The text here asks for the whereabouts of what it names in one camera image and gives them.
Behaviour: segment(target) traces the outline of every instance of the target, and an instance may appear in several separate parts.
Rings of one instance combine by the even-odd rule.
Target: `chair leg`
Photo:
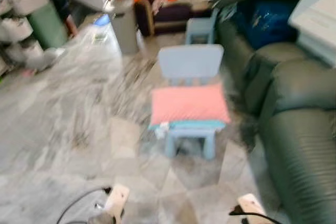
[[[205,138],[204,146],[203,146],[203,156],[207,160],[211,160],[215,157],[216,150],[216,141],[215,134],[211,134]]]
[[[212,31],[208,36],[208,44],[214,44],[215,43],[215,33]]]
[[[190,33],[188,33],[188,31],[187,31],[186,36],[185,36],[185,44],[186,45],[191,45],[192,43],[193,43],[192,35]]]
[[[169,132],[167,133],[166,143],[165,143],[165,154],[167,157],[175,157],[176,156],[176,146],[175,146],[175,138],[172,137]]]

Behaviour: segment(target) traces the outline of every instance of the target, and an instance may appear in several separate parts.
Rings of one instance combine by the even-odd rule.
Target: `sofa armrest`
[[[152,5],[149,0],[139,0],[134,5],[135,16],[137,18],[138,27],[144,37],[153,36],[154,18],[152,13]]]
[[[280,64],[273,72],[277,110],[304,107],[336,109],[336,69],[315,61]]]

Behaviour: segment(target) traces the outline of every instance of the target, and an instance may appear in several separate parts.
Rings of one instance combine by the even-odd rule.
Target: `green bin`
[[[58,48],[67,42],[67,31],[51,2],[29,14],[27,18],[34,30],[34,37],[44,49]]]

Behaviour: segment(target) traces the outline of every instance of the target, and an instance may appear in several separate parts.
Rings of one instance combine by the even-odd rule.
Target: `electrical cord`
[[[86,221],[83,220],[73,220],[71,222],[67,222],[65,224],[88,224]]]
[[[112,191],[112,187],[100,187],[100,188],[96,188],[90,191],[87,191],[86,193],[84,193],[83,195],[81,195],[80,197],[78,197],[77,199],[75,199],[69,206],[67,206],[67,208],[62,212],[61,216],[58,218],[56,224],[60,224],[61,219],[63,218],[63,216],[66,214],[66,212],[74,206],[74,204],[76,204],[78,201],[80,201],[81,199],[83,199],[85,196],[88,196],[89,194],[94,193],[95,191],[104,191],[107,195],[110,194],[110,192]],[[86,221],[71,221],[68,222],[66,224],[87,224]]]
[[[262,217],[264,219],[267,219],[267,220],[269,220],[269,221],[271,221],[275,224],[282,224],[281,222],[279,222],[277,220],[274,220],[274,219],[272,219],[268,216],[265,216],[265,215],[262,215],[262,214],[259,214],[259,213],[256,213],[256,212],[244,212],[240,205],[236,206],[235,209],[229,213],[229,215],[231,215],[231,216],[254,215],[254,216],[259,216],[259,217]]]
[[[259,216],[259,217],[262,217],[264,219],[267,219],[269,221],[272,221],[273,223],[275,224],[282,224],[281,222],[277,221],[277,220],[274,220],[272,218],[269,218],[268,216],[265,216],[265,215],[262,215],[262,214],[258,214],[256,212],[240,212],[240,213],[229,213],[229,215],[231,216],[239,216],[239,215],[255,215],[255,216]]]

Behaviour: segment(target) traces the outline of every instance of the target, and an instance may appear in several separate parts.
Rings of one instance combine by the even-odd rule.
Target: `green leather sofa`
[[[336,69],[292,43],[254,51],[230,21],[216,30],[292,223],[335,224]]]
[[[223,57],[246,109],[259,115],[270,84],[273,68],[282,62],[304,59],[306,53],[290,42],[266,45],[254,50],[230,21],[216,24],[217,39],[225,48]]]
[[[259,119],[269,171],[292,223],[336,223],[336,69],[279,64]]]

